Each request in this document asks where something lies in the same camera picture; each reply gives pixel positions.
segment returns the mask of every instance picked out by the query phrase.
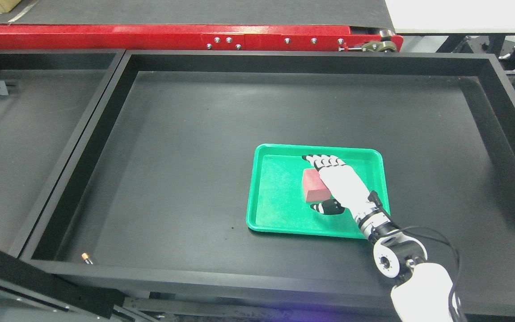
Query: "black tray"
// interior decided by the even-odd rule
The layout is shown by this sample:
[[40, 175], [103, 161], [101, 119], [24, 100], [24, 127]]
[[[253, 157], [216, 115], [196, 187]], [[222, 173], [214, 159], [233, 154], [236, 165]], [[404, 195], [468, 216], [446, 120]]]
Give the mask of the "black tray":
[[0, 250], [18, 256], [123, 51], [0, 51]]
[[97, 111], [22, 256], [46, 271], [392, 312], [368, 242], [245, 226], [259, 144], [364, 147], [397, 222], [460, 248], [466, 312], [515, 314], [515, 93], [493, 56], [127, 51]]

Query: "white robotic hand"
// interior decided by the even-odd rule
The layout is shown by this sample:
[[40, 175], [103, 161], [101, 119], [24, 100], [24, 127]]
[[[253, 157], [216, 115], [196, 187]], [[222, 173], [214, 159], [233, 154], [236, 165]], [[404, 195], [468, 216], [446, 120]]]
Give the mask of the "white robotic hand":
[[333, 198], [350, 210], [368, 208], [369, 191], [350, 165], [335, 155], [304, 155], [317, 171]]
[[337, 214], [336, 208], [348, 208], [363, 235], [373, 245], [377, 268], [383, 275], [397, 279], [391, 299], [404, 322], [452, 322], [465, 320], [458, 312], [458, 298], [446, 269], [427, 263], [424, 245], [403, 234], [382, 208], [376, 192], [369, 192], [355, 170], [335, 155], [302, 157], [319, 171], [319, 177], [335, 198], [312, 205], [321, 214]]

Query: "black cable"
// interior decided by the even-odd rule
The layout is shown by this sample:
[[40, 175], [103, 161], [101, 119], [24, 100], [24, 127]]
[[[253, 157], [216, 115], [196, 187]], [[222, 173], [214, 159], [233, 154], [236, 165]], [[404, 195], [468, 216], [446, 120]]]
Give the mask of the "black cable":
[[[438, 236], [442, 237], [442, 240], [432, 237], [432, 236], [421, 235], [421, 234], [413, 233], [413, 232], [407, 232], [407, 230], [411, 230], [411, 229], [429, 230], [431, 232], [438, 234]], [[450, 317], [452, 318], [453, 321], [466, 322], [466, 317], [464, 316], [464, 314], [462, 314], [462, 311], [460, 309], [460, 300], [458, 299], [458, 297], [456, 297], [456, 299], [455, 299], [456, 300], [456, 308], [454, 308], [454, 306], [452, 305], [452, 299], [455, 297], [454, 293], [456, 291], [456, 283], [458, 283], [458, 279], [460, 278], [460, 263], [462, 262], [460, 259], [460, 253], [458, 252], [458, 249], [456, 247], [454, 247], [454, 245], [450, 242], [450, 240], [448, 238], [446, 238], [446, 236], [444, 236], [441, 232], [438, 232], [438, 230], [435, 230], [435, 229], [432, 229], [429, 227], [424, 227], [424, 226], [409, 226], [409, 227], [401, 228], [401, 229], [395, 230], [394, 232], [390, 232], [384, 236], [380, 236], [380, 238], [393, 236], [396, 233], [400, 233], [400, 232], [407, 232], [407, 234], [409, 234], [409, 235], [427, 238], [429, 240], [434, 240], [434, 241], [443, 243], [444, 245], [450, 247], [450, 249], [452, 250], [452, 256], [454, 256], [454, 261], [456, 262], [456, 277], [454, 277], [454, 282], [452, 283], [452, 287], [450, 288], [450, 292], [448, 295], [448, 304], [449, 304], [448, 309], [450, 312]]]

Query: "red block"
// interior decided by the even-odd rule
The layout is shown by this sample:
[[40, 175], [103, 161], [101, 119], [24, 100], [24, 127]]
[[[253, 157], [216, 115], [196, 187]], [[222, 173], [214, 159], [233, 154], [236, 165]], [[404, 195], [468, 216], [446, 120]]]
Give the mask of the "red block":
[[303, 192], [305, 193], [306, 202], [325, 201], [331, 198], [331, 192], [321, 178], [316, 169], [303, 170], [302, 178]]

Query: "green tray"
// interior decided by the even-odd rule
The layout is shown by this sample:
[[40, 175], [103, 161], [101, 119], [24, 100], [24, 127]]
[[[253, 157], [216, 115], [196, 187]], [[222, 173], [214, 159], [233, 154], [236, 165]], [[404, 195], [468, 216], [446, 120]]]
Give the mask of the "green tray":
[[363, 148], [262, 144], [253, 158], [249, 188], [248, 227], [258, 232], [364, 238], [349, 210], [327, 216], [312, 210], [303, 196], [302, 175], [311, 168], [301, 156], [337, 155], [351, 165], [369, 191], [375, 190], [389, 212], [383, 158]]

